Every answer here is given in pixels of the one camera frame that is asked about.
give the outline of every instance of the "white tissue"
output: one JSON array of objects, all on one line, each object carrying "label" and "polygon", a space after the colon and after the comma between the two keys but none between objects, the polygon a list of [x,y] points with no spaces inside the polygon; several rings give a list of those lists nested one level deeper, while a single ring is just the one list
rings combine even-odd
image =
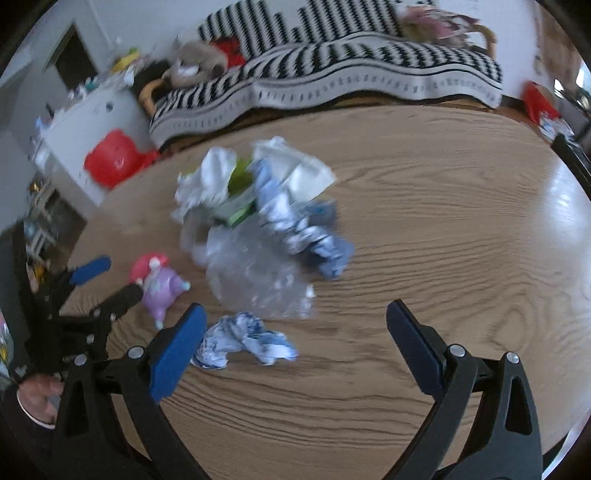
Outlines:
[{"label": "white tissue", "polygon": [[236,152],[213,147],[194,173],[179,175],[174,196],[178,209],[173,212],[173,218],[182,222],[185,214],[193,207],[205,205],[215,208],[223,203],[229,196],[228,182],[237,160]]}]

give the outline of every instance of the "clear plastic wrap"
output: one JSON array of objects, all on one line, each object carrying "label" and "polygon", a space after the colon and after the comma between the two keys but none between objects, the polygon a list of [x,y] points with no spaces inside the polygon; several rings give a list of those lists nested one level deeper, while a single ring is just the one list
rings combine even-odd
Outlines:
[{"label": "clear plastic wrap", "polygon": [[286,254],[252,215],[233,229],[214,227],[207,239],[207,280],[234,312],[263,319],[308,318],[314,289],[297,260]]},{"label": "clear plastic wrap", "polygon": [[191,255],[199,267],[207,267],[207,236],[212,221],[205,207],[191,208],[184,216],[181,228],[181,250]]}]

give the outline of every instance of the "crumpled blue and white paper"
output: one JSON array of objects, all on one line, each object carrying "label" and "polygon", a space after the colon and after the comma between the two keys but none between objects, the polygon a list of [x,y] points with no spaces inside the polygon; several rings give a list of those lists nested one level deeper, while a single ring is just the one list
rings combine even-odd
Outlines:
[{"label": "crumpled blue and white paper", "polygon": [[310,225],[292,202],[288,190],[272,175],[266,159],[253,162],[256,209],[267,229],[278,234],[291,255],[305,253],[306,263],[317,266],[330,280],[345,270],[355,251],[353,244],[323,226]]},{"label": "crumpled blue and white paper", "polygon": [[206,369],[225,368],[229,353],[247,350],[264,365],[273,365],[279,358],[293,362],[298,351],[281,332],[267,330],[262,320],[251,313],[223,316],[210,327],[191,363]]}]

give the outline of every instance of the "wooden table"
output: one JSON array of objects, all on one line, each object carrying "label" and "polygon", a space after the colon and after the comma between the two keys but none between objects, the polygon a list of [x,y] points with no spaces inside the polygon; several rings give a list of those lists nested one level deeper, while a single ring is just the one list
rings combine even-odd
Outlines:
[{"label": "wooden table", "polygon": [[[164,251],[193,283],[209,322],[224,313],[204,272],[178,247],[170,218],[179,172],[213,145],[248,155],[282,135],[318,156],[338,182],[340,231],[356,254],[340,280],[315,284],[317,316],[267,322],[299,348],[295,363],[260,366],[237,354],[225,370],[190,367],[163,402],[212,478],[379,479],[431,406],[385,327],[402,298],[419,321],[477,356],[518,352],[547,450],[591,406],[591,203],[532,131],[488,113],[424,106],[360,108],[285,119],[177,155],[112,192],[71,265],[108,254],[112,270],[66,306],[88,311],[127,282],[137,256]],[[141,307],[119,321],[109,353],[146,345]],[[447,462],[476,412],[470,404]]]}]

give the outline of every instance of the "crumpled paper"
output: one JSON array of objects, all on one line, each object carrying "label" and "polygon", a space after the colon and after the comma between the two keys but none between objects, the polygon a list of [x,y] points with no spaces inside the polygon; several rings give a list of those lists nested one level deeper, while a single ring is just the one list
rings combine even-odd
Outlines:
[{"label": "crumpled paper", "polygon": [[272,176],[290,192],[294,202],[309,202],[336,181],[327,165],[290,147],[283,137],[257,141],[253,146],[252,161],[266,158]]},{"label": "crumpled paper", "polygon": [[179,175],[174,196],[178,209],[173,212],[173,218],[183,223],[191,208],[200,205],[215,208],[221,205],[229,196],[228,182],[237,161],[238,156],[234,150],[213,147],[194,173]]},{"label": "crumpled paper", "polygon": [[249,351],[264,365],[273,365],[279,358],[293,362],[298,356],[283,333],[267,330],[259,317],[241,312],[223,316],[207,330],[191,363],[206,369],[226,368],[227,355],[241,350]]},{"label": "crumpled paper", "polygon": [[290,255],[305,253],[306,263],[316,266],[330,280],[345,270],[355,251],[353,244],[323,226],[310,225],[290,195],[272,175],[266,159],[249,167],[254,175],[256,209],[265,220],[265,227],[281,237]]}]

